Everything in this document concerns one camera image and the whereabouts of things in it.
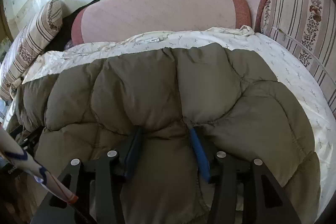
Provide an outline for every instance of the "silver screw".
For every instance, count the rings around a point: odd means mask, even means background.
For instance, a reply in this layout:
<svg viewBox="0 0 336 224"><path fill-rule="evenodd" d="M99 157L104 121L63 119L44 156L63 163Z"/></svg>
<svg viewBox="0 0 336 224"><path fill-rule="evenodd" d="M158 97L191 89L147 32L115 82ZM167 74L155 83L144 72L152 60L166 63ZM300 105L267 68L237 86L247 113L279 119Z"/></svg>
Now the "silver screw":
<svg viewBox="0 0 336 224"><path fill-rule="evenodd" d="M223 152L223 151L218 151L216 155L217 155L218 158L225 158L226 157L226 153Z"/></svg>
<svg viewBox="0 0 336 224"><path fill-rule="evenodd" d="M79 159L73 159L70 163L71 163L71 165L75 166L75 165L80 163L80 160Z"/></svg>
<svg viewBox="0 0 336 224"><path fill-rule="evenodd" d="M259 165L259 166L263 164L263 161L261 159L255 159L253 162L255 165Z"/></svg>
<svg viewBox="0 0 336 224"><path fill-rule="evenodd" d="M108 157L115 157L116 155L117 155L117 152L115 150L111 150L111 151L107 152Z"/></svg>

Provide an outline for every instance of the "mattress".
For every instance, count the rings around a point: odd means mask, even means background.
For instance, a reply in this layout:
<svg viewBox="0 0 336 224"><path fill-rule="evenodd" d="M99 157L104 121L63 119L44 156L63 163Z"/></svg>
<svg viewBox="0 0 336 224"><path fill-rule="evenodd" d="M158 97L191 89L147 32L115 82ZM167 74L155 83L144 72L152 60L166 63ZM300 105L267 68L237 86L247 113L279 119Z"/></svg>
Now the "mattress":
<svg viewBox="0 0 336 224"><path fill-rule="evenodd" d="M321 192L318 216L321 215L336 189L336 166L331 164L336 160L336 153L333 151L333 146L336 145L335 118L319 85L300 61L279 43L265 35L254 33L250 27L213 27L207 31L156 31L136 35L121 43L86 43L65 52L47 52L39 56L31 66L23 84L45 75L60 73L70 67L90 63L95 59L164 47L201 47L210 43L219 43L231 50L240 48L257 52L270 66L278 81L284 83L302 105L314 132L315 151L320 160Z"/></svg>

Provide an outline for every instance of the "striped pillow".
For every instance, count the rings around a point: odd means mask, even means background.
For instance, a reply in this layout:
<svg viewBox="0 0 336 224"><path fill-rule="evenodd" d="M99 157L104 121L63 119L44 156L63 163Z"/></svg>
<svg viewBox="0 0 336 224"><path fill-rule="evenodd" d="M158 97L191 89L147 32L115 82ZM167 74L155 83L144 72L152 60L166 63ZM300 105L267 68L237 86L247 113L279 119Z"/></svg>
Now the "striped pillow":
<svg viewBox="0 0 336 224"><path fill-rule="evenodd" d="M309 70L320 85L334 115L335 16L336 8L332 0L267 0L261 19L261 32L289 50Z"/></svg>
<svg viewBox="0 0 336 224"><path fill-rule="evenodd" d="M0 68L0 97L10 99L9 88L33 63L62 27L62 7L51 0L19 32Z"/></svg>

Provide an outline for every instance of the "black metal bracket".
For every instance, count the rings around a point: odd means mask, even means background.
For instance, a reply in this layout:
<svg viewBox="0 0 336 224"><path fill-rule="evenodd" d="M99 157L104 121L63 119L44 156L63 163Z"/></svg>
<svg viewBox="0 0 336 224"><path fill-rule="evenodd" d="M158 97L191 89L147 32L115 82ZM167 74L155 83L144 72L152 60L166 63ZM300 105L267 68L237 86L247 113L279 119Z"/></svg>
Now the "black metal bracket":
<svg viewBox="0 0 336 224"><path fill-rule="evenodd" d="M240 160L220 151L202 127L190 137L201 175L216 183L208 224L235 223L237 183L244 184L243 224L301 224L285 191L260 159Z"/></svg>
<svg viewBox="0 0 336 224"><path fill-rule="evenodd" d="M130 180L139 158L142 129L120 142L114 150L86 163L74 159L58 179L78 196L67 205L51 193L42 201L31 224L125 224L120 191ZM90 185L95 180L96 220L89 214Z"/></svg>

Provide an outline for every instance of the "blanket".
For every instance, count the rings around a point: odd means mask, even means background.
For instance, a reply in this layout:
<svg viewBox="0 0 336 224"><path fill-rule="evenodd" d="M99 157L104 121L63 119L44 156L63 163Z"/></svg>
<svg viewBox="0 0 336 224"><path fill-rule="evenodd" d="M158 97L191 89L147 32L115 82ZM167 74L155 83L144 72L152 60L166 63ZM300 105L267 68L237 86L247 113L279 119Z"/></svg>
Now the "blanket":
<svg viewBox="0 0 336 224"><path fill-rule="evenodd" d="M19 123L44 127L36 160L59 175L71 159L95 159L140 125L143 152L121 194L126 222L205 223L213 188L198 174L189 139L201 125L219 149L262 159L302 223L313 223L320 164L300 103L259 54L219 44L221 34L247 42L250 28L198 33L199 48L188 46L198 42L194 32L152 32L38 58L16 94ZM30 188L41 202L41 189Z"/></svg>

